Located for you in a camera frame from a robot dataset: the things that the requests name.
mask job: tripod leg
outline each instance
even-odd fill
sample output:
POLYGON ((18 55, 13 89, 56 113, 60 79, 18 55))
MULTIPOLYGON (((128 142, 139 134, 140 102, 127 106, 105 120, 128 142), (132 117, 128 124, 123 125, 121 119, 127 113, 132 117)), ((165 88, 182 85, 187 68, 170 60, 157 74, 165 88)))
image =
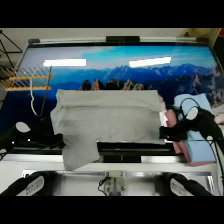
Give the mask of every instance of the tripod leg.
POLYGON ((6 56, 7 56, 7 58, 9 59, 9 62, 10 62, 10 64, 11 64, 11 66, 14 68, 14 66, 13 66, 13 64, 12 64, 12 62, 11 62, 11 60, 10 60, 10 57, 9 57, 9 55, 8 55, 8 53, 7 53, 7 51, 6 51, 6 49, 5 49, 5 47, 4 47, 4 45, 3 45, 3 43, 2 43, 2 41, 1 41, 1 39, 0 39, 0 44, 2 45, 2 48, 4 49, 4 53, 6 53, 6 56))
POLYGON ((20 50, 20 52, 22 53, 23 51, 13 42, 13 41, 11 41, 3 32, 2 32, 2 35, 5 37, 5 38, 7 38, 14 46, 16 46, 19 50, 20 50))

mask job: black mount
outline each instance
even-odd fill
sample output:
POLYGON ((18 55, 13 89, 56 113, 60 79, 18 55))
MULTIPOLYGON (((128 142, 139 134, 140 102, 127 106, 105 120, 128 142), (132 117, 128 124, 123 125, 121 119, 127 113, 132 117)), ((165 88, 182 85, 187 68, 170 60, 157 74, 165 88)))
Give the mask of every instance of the black mount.
POLYGON ((11 64, 12 68, 14 68, 14 66, 13 66, 13 64, 12 64, 12 61, 11 61, 11 59, 10 59, 10 57, 9 57, 8 54, 23 53, 23 51, 22 51, 22 50, 21 50, 21 49, 20 49, 20 48, 19 48, 19 47, 18 47, 18 46, 11 40, 11 39, 9 39, 9 38, 3 33, 2 30, 0 30, 0 35, 1 35, 1 34, 2 34, 6 39, 8 39, 14 46, 16 46, 16 47, 19 49, 19 51, 6 51, 5 46, 4 46, 4 44, 2 43, 1 38, 0 38, 0 44, 2 45, 2 48, 3 48, 3 50, 0 49, 0 51, 6 54, 7 58, 9 59, 9 62, 10 62, 10 64, 11 64))

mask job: stack of folded cloth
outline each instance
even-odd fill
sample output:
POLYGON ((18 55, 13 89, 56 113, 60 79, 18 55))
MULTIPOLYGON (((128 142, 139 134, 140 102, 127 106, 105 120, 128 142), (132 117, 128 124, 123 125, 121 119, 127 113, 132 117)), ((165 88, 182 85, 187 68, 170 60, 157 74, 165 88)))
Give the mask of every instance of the stack of folded cloth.
MULTIPOLYGON (((192 96, 189 94, 178 95, 174 99, 174 106, 180 107, 181 102, 186 98, 194 99, 195 101, 197 101, 201 108, 212 112, 212 109, 205 94, 200 94, 197 96, 192 96)), ((197 106, 193 100, 185 100, 182 104, 184 114, 186 114, 193 106, 197 106)), ((166 111, 165 115, 168 119, 168 127, 172 127, 177 123, 176 114, 173 110, 166 111)), ((184 154, 190 166, 200 166, 216 161, 211 146, 201 136, 200 132, 189 131, 187 133, 187 137, 188 138, 185 141, 173 142, 173 146, 176 154, 184 154)))

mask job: metal bracket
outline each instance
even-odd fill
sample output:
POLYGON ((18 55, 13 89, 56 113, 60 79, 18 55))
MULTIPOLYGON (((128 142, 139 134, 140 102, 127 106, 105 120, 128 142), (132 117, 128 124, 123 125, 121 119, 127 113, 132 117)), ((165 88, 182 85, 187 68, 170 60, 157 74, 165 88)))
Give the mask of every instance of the metal bracket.
POLYGON ((121 170, 112 170, 105 173, 110 177, 104 183, 104 192, 107 196, 124 196, 125 193, 125 172, 121 170))

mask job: folded cloth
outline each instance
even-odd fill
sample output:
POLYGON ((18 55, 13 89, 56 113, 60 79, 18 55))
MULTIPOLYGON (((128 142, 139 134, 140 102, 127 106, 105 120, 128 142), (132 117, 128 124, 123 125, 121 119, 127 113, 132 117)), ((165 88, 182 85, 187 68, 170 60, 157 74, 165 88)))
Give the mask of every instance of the folded cloth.
POLYGON ((96 160, 96 141, 165 144, 159 139, 157 91, 58 90, 56 97, 51 119, 54 133, 68 143, 63 150, 66 169, 96 160))
MULTIPOLYGON (((205 94, 200 94, 192 96, 189 94, 178 95, 174 98, 174 106, 180 107, 181 103, 186 98, 194 99, 201 108, 208 110, 212 113, 210 104, 205 96, 205 94)), ((187 99, 182 103, 182 109, 184 114, 197 104, 191 100, 187 99)), ((215 156, 213 150, 211 149, 209 143, 201 136, 200 132, 189 131, 187 133, 188 139, 184 141, 188 154, 190 156, 191 162, 215 162, 215 156)))
MULTIPOLYGON (((166 111, 165 115, 168 119, 167 126, 173 127, 177 123, 175 112, 172 109, 170 109, 166 111)), ((190 159, 190 156, 184 141, 173 142, 173 147, 176 154, 181 154, 181 153, 184 154, 189 166, 201 166, 201 165, 210 163, 210 162, 191 162, 191 159, 190 159)))

